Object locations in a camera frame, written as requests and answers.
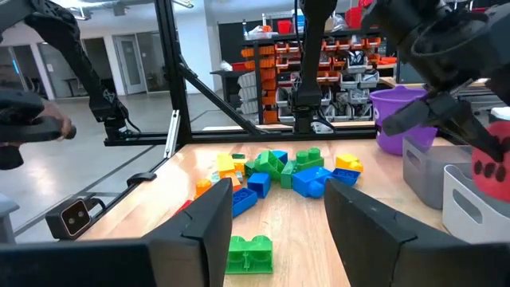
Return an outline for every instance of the shelving unit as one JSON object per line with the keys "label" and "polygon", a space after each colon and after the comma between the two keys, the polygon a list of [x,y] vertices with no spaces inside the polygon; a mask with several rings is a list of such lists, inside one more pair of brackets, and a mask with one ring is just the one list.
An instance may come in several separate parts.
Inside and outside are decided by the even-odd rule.
{"label": "shelving unit", "polygon": [[[352,41],[353,36],[359,40]],[[324,34],[317,81],[324,91],[321,103],[327,120],[371,119],[369,88],[378,84],[379,72],[374,75],[364,72],[377,68],[380,43],[379,29],[346,29]],[[350,51],[365,53],[362,65],[351,65],[348,60]],[[246,68],[255,70],[259,123],[292,123],[287,100],[279,98],[277,90],[285,88],[291,92],[296,74],[299,75],[300,51],[296,35],[291,33],[245,41],[245,49],[241,53],[247,58]],[[348,80],[347,85],[342,85],[344,79]]]}

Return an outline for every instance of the toy building block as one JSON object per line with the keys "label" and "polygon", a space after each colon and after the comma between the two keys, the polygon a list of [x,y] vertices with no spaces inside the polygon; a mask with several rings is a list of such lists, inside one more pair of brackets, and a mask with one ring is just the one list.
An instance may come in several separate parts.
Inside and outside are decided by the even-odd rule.
{"label": "toy building block", "polygon": [[233,193],[232,215],[234,217],[247,211],[250,207],[257,203],[257,192],[248,188],[242,188],[238,192]]}
{"label": "toy building block", "polygon": [[245,154],[232,154],[232,158],[233,159],[245,159],[246,155]]}
{"label": "toy building block", "polygon": [[233,165],[232,156],[229,154],[219,154],[217,157],[218,172],[220,174],[220,179],[225,178],[226,174],[234,173],[235,166]]}
{"label": "toy building block", "polygon": [[210,181],[213,185],[216,184],[218,181],[220,181],[219,172],[217,172],[217,171],[213,172],[213,174],[210,176]]}
{"label": "toy building block", "polygon": [[186,202],[181,207],[179,207],[177,211],[175,211],[174,215],[185,210],[191,203],[193,203],[193,200],[191,199],[186,200]]}
{"label": "toy building block", "polygon": [[257,170],[255,169],[255,162],[250,162],[250,161],[246,162],[245,163],[245,175],[247,177],[250,177],[255,172],[257,172]]}
{"label": "toy building block", "polygon": [[288,162],[288,154],[286,151],[272,151],[274,156],[279,159],[283,164]]}
{"label": "toy building block", "polygon": [[324,195],[326,179],[331,176],[323,167],[312,167],[292,176],[292,189],[304,197],[318,199]]}
{"label": "toy building block", "polygon": [[323,166],[324,158],[320,156],[320,149],[317,147],[312,147],[308,151],[298,151],[296,154],[296,171]]}
{"label": "toy building block", "polygon": [[280,180],[280,173],[284,170],[284,164],[270,151],[263,151],[260,159],[255,160],[255,168],[259,172],[266,172],[271,179]]}
{"label": "toy building block", "polygon": [[256,236],[250,242],[241,236],[233,236],[225,273],[273,273],[273,242],[264,235]]}
{"label": "toy building block", "polygon": [[241,183],[239,182],[239,179],[237,179],[237,175],[235,174],[235,172],[230,172],[226,174],[225,178],[232,179],[233,192],[239,191],[241,189]]}
{"label": "toy building block", "polygon": [[235,171],[240,171],[243,176],[245,175],[245,164],[248,162],[247,159],[234,159],[233,168]]}
{"label": "toy building block", "polygon": [[240,171],[236,171],[237,180],[239,180],[239,183],[242,183],[245,178],[242,176],[242,173]]}
{"label": "toy building block", "polygon": [[200,179],[196,184],[196,192],[194,194],[194,198],[195,199],[199,198],[200,196],[205,194],[206,191],[208,191],[210,189],[210,187],[212,187],[212,186],[213,186],[213,184],[210,180]]}
{"label": "toy building block", "polygon": [[363,172],[363,165],[359,159],[351,154],[336,156],[336,168],[348,169],[352,171]]}
{"label": "toy building block", "polygon": [[331,174],[333,178],[338,179],[342,183],[347,184],[352,187],[358,181],[359,176],[361,175],[360,171],[352,171],[348,169],[336,168]]}
{"label": "toy building block", "polygon": [[248,179],[248,188],[257,192],[257,196],[265,199],[271,187],[271,177],[265,173],[254,173]]}
{"label": "toy building block", "polygon": [[296,161],[289,160],[285,164],[284,170],[281,172],[280,185],[281,188],[292,189],[292,175],[296,170]]}

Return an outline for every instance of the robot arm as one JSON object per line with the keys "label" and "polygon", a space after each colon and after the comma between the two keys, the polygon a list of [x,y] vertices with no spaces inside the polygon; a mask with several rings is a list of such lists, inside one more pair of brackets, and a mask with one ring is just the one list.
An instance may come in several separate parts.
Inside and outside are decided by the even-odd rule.
{"label": "robot arm", "polygon": [[121,137],[119,129],[126,126],[128,111],[116,94],[100,83],[99,76],[81,47],[80,30],[73,14],[48,0],[0,2],[0,11],[0,33],[24,20],[26,25],[61,52],[89,94],[92,114],[98,122],[104,123],[108,138]]}
{"label": "robot arm", "polygon": [[483,13],[452,11],[441,0],[374,1],[363,16],[363,27],[377,24],[396,44],[426,82],[427,95],[386,118],[388,135],[422,125],[441,126],[483,151],[504,160],[502,143],[473,116],[468,103],[452,96],[479,78],[504,103],[510,104],[510,53],[506,29],[510,4]]}

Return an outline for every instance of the purple bin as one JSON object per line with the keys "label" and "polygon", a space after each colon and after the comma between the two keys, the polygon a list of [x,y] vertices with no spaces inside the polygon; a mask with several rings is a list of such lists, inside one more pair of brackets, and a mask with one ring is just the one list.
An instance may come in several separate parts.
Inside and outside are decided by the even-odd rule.
{"label": "purple bin", "polygon": [[377,128],[377,144],[388,153],[392,155],[402,155],[402,141],[404,136],[413,136],[417,144],[420,144],[425,149],[432,146],[432,142],[436,137],[436,128],[422,128],[414,127],[407,132],[396,136],[388,136],[381,129],[383,120],[387,116],[393,115],[397,110],[411,101],[419,99],[426,94],[426,91],[421,88],[406,88],[404,86],[397,86],[391,90],[383,90],[373,92],[370,95],[372,103],[374,104],[374,118],[375,127]]}

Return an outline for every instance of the wooden tabletop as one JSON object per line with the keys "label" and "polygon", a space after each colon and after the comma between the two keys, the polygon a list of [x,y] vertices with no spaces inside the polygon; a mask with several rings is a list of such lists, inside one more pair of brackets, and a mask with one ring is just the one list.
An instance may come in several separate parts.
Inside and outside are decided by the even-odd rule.
{"label": "wooden tabletop", "polygon": [[[434,144],[449,143],[436,139]],[[142,183],[80,240],[137,238],[153,230],[193,198],[195,183],[215,171],[220,152],[245,153],[254,159],[264,150],[285,150],[295,158],[297,151],[310,147],[320,148],[328,169],[334,168],[335,155],[357,155],[365,167],[358,189],[444,230],[441,212],[425,206],[402,180],[402,158],[381,151],[374,140],[222,143],[183,147],[157,170],[157,179]],[[328,228],[323,199],[303,198],[273,182],[266,199],[233,221],[232,235],[250,240],[259,234],[273,241],[274,274],[227,275],[225,286],[349,286]]]}

